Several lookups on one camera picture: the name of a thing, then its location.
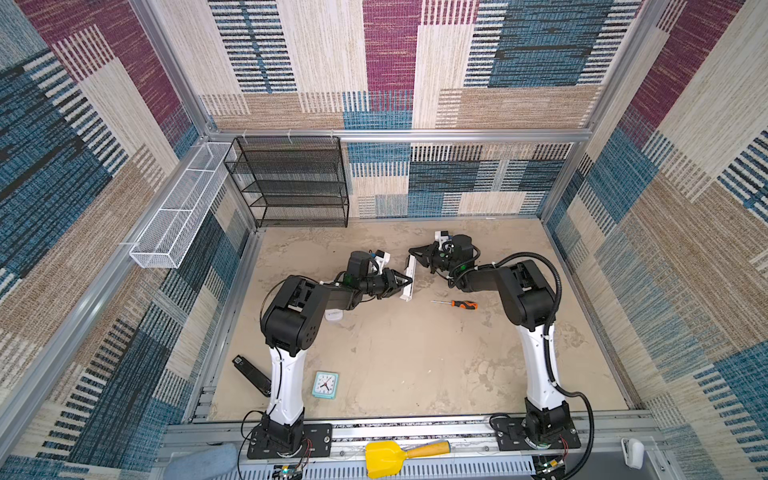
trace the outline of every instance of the black wire rack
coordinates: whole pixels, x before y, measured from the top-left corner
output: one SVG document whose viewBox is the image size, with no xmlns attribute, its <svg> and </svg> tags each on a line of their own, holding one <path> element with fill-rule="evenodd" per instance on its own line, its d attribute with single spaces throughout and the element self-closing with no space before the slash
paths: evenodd
<svg viewBox="0 0 768 480">
<path fill-rule="evenodd" d="M 237 137 L 224 165 L 258 227 L 346 227 L 338 137 Z"/>
</svg>

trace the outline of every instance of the white mesh basket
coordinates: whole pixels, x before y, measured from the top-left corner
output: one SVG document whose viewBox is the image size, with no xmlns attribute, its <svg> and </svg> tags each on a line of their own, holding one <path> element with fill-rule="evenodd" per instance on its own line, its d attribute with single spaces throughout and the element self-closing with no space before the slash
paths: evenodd
<svg viewBox="0 0 768 480">
<path fill-rule="evenodd" d="M 131 258 L 141 268 L 178 268 L 181 265 L 227 178 L 225 157 L 236 160 L 228 143 L 208 142 L 197 151 L 131 248 Z"/>
</svg>

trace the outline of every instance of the clock face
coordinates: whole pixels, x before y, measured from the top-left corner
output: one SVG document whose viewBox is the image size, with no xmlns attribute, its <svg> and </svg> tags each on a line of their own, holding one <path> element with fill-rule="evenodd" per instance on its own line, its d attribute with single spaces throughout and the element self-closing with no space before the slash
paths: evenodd
<svg viewBox="0 0 768 480">
<path fill-rule="evenodd" d="M 329 372 L 318 372 L 315 376 L 315 386 L 312 394 L 321 399 L 336 398 L 336 383 L 339 381 L 339 375 Z"/>
</svg>

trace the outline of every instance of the work surface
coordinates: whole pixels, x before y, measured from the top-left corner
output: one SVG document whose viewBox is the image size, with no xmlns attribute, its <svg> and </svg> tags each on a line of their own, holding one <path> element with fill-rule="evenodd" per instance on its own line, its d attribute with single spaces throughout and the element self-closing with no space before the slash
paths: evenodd
<svg viewBox="0 0 768 480">
<path fill-rule="evenodd" d="M 434 241 L 436 230 L 472 237 L 478 263 L 510 253 L 540 253 L 558 266 L 563 299 L 555 323 L 560 378 L 586 393 L 596 410 L 626 409 L 571 285 L 538 220 L 355 222 L 349 228 L 270 228 L 225 357 L 209 420 L 242 419 L 268 399 L 232 365 L 240 354 L 268 376 L 270 354 L 259 330 L 266 293 L 295 273 L 331 280 L 354 250 L 384 250 L 390 268 L 405 272 L 408 249 Z M 552 282 L 546 266 L 539 264 Z M 461 310 L 430 300 L 471 300 Z M 312 396 L 317 371 L 339 374 L 333 400 Z M 323 321 L 307 351 L 303 398 L 308 418 L 524 412 L 525 361 L 517 332 L 497 292 L 463 293 L 417 265 L 413 300 L 398 296 L 360 304 L 338 323 Z M 571 400 L 571 409 L 583 404 Z"/>
</svg>

